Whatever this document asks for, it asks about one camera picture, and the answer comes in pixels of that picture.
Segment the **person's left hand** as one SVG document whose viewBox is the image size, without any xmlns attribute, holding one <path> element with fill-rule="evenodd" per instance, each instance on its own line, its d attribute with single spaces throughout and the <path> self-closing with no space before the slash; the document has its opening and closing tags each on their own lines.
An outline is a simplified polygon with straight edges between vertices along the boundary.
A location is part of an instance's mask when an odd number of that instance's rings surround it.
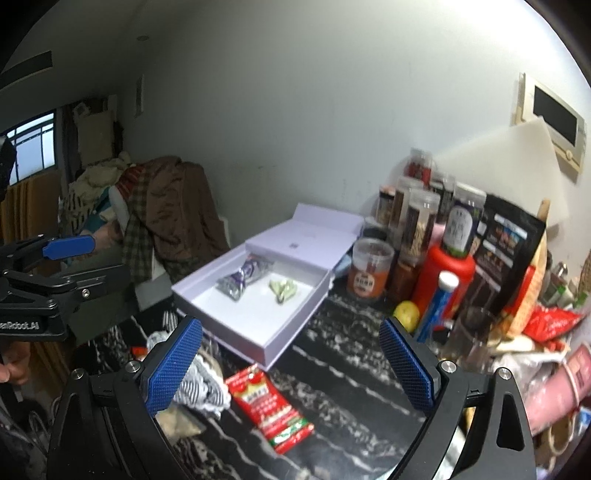
<svg viewBox="0 0 591 480">
<path fill-rule="evenodd" d="M 23 385 L 30 377 L 31 344 L 14 341 L 1 345 L 0 382 Z"/>
</svg>

